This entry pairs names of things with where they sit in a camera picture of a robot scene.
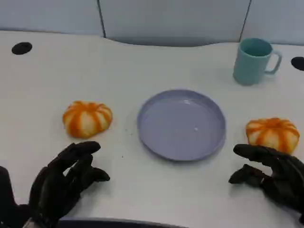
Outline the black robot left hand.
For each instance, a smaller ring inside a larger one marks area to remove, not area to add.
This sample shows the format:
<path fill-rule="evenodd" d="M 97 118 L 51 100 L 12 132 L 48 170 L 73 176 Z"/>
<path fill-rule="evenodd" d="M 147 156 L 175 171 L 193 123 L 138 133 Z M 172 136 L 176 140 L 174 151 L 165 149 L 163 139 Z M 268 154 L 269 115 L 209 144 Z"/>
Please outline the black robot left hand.
<path fill-rule="evenodd" d="M 92 166 L 95 141 L 72 143 L 60 152 L 36 177 L 28 205 L 33 220 L 44 228 L 54 228 L 78 203 L 81 193 L 95 182 L 109 181 L 109 175 Z"/>

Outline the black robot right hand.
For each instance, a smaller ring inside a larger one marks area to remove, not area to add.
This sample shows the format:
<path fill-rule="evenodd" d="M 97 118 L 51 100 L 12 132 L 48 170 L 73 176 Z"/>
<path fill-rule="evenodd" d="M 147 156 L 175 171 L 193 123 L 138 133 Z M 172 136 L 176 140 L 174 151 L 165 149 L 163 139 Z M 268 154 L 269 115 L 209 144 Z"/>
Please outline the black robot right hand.
<path fill-rule="evenodd" d="M 229 178 L 231 184 L 247 184 L 261 189 L 273 202 L 290 208 L 299 214 L 299 222 L 304 223 L 304 164 L 296 157 L 274 148 L 237 144 L 233 152 L 252 162 L 270 167 L 272 175 L 248 164 L 235 171 Z"/>

